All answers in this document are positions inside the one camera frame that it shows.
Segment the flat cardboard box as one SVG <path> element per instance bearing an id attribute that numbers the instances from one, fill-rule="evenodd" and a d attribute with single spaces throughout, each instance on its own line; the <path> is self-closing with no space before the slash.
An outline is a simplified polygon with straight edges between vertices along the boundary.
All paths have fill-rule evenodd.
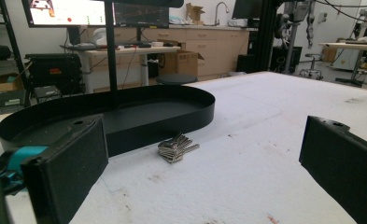
<path id="1" fill-rule="evenodd" d="M 24 86 L 21 75 L 16 73 L 0 75 L 0 91 L 16 91 L 23 89 Z"/>

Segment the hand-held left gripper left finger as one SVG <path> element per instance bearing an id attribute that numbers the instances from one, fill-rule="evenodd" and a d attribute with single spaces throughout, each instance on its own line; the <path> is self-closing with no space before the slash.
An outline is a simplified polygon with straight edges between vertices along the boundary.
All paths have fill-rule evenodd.
<path id="1" fill-rule="evenodd" d="M 81 118 L 21 163 L 37 224 L 68 224 L 108 164 L 103 117 Z"/>

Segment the dark computer monitor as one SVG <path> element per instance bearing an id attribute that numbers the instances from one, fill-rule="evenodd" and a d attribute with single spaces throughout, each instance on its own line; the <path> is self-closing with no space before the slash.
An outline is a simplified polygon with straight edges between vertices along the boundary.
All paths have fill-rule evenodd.
<path id="1" fill-rule="evenodd" d="M 169 8 L 134 4 L 114 4 L 118 27 L 168 28 Z"/>

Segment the wheeled metal stool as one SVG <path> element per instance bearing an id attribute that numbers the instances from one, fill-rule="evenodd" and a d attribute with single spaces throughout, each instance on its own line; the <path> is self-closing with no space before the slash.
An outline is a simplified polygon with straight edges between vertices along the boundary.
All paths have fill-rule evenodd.
<path id="1" fill-rule="evenodd" d="M 323 79 L 323 75 L 320 70 L 317 70 L 315 68 L 315 62 L 316 60 L 321 60 L 323 55 L 322 54 L 316 54 L 316 53 L 307 53 L 306 57 L 311 58 L 311 65 L 309 68 L 302 69 L 299 73 L 300 76 L 304 77 L 311 77 L 313 75 L 316 75 L 316 80 Z"/>

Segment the black oval tiered tray stand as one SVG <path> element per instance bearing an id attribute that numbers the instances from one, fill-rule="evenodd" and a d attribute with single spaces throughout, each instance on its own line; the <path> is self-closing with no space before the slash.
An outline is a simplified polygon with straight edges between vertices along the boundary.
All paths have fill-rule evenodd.
<path id="1" fill-rule="evenodd" d="M 189 86 L 156 85 L 51 100 L 0 122 L 5 151 L 44 147 L 75 157 L 109 158 L 189 133 L 214 118 L 215 97 Z"/>

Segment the bunch of silver keys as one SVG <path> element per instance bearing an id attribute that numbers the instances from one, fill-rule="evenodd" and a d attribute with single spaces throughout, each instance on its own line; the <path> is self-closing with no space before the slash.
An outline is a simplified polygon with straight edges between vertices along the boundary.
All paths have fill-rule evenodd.
<path id="1" fill-rule="evenodd" d="M 169 163 L 175 163 L 177 161 L 181 161 L 183 156 L 197 148 L 199 148 L 199 144 L 192 144 L 192 141 L 180 133 L 175 137 L 160 142 L 158 145 L 158 153 Z"/>

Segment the white standing desk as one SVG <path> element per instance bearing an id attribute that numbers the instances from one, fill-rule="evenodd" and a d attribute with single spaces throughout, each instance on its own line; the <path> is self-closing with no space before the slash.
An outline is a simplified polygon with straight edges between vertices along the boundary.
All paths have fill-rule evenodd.
<path id="1" fill-rule="evenodd" d="M 151 47 L 116 49 L 112 56 L 113 63 L 109 61 L 106 49 L 78 50 L 81 61 L 85 92 L 94 93 L 98 89 L 109 88 L 109 66 L 116 68 L 114 77 L 118 87 L 147 86 L 148 55 L 177 52 L 179 47 Z"/>

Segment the small black box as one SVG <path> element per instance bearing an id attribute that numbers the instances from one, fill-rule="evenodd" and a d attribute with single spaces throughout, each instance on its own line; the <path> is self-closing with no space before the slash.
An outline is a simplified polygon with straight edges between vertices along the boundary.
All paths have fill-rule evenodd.
<path id="1" fill-rule="evenodd" d="M 54 85 L 36 87 L 34 88 L 34 94 L 39 104 L 62 97 L 60 90 Z"/>

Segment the black round stool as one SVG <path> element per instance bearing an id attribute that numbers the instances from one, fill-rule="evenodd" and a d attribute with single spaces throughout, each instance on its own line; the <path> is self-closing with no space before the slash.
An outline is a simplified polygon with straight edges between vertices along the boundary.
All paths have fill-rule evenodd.
<path id="1" fill-rule="evenodd" d="M 156 82 L 163 85 L 184 85 L 197 82 L 196 76 L 187 74 L 168 74 L 156 77 Z"/>

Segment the wooden cabinet counter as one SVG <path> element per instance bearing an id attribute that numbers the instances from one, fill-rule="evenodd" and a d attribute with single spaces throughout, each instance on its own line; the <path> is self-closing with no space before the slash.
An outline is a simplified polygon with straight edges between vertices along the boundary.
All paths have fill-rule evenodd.
<path id="1" fill-rule="evenodd" d="M 195 51 L 203 56 L 198 62 L 200 80 L 226 75 L 236 69 L 238 56 L 247 52 L 249 30 L 232 27 L 178 26 L 167 29 L 146 29 L 142 39 L 177 42 L 179 50 Z M 163 53 L 155 54 L 160 62 Z"/>

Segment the black metal frame post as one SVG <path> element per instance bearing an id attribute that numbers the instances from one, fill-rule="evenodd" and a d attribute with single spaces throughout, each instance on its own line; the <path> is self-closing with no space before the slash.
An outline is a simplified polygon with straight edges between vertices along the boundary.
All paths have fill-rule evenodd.
<path id="1" fill-rule="evenodd" d="M 274 41 L 276 14 L 283 0 L 262 0 L 258 40 L 255 45 L 255 71 L 267 71 Z"/>

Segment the black hard equipment case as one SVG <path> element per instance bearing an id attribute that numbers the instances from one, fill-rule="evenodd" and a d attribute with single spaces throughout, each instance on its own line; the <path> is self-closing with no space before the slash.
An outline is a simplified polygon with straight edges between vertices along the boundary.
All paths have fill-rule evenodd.
<path id="1" fill-rule="evenodd" d="M 62 95 L 82 92 L 80 58 L 75 53 L 26 54 L 31 89 L 55 86 Z"/>

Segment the silver sink faucet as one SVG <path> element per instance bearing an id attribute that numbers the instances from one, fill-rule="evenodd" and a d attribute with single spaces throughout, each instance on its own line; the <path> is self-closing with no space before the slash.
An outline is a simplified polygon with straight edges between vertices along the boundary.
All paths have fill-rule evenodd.
<path id="1" fill-rule="evenodd" d="M 215 19 L 214 19 L 214 25 L 218 26 L 219 25 L 219 9 L 221 6 L 224 6 L 225 9 L 225 13 L 229 14 L 230 13 L 230 9 L 227 6 L 227 4 L 225 2 L 218 2 L 215 8 Z"/>

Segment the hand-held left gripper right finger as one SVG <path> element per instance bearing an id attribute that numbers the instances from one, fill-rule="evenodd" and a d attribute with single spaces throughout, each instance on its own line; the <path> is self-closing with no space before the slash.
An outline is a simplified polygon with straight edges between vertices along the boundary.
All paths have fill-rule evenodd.
<path id="1" fill-rule="evenodd" d="M 299 162 L 358 224 L 367 224 L 367 141 L 343 123 L 309 116 Z"/>

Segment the black metal stand pole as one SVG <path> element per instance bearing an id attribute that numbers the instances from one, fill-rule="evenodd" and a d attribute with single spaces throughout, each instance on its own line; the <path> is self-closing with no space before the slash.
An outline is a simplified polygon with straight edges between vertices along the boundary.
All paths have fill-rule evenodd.
<path id="1" fill-rule="evenodd" d="M 21 59 L 21 53 L 20 53 L 18 43 L 17 43 L 17 39 L 16 39 L 14 30 L 13 30 L 13 27 L 12 27 L 11 19 L 10 19 L 9 14 L 8 14 L 6 0 L 0 0 L 0 10 L 1 10 L 4 22 L 5 22 L 5 26 L 7 28 L 8 39 L 9 39 L 9 42 L 10 42 L 10 45 L 11 45 L 11 48 L 12 48 L 12 51 L 13 51 L 13 58 L 16 62 L 18 70 L 20 72 L 23 86 L 26 90 L 29 90 L 30 86 L 29 86 L 28 81 L 27 81 L 24 64 L 23 64 L 22 59 Z"/>

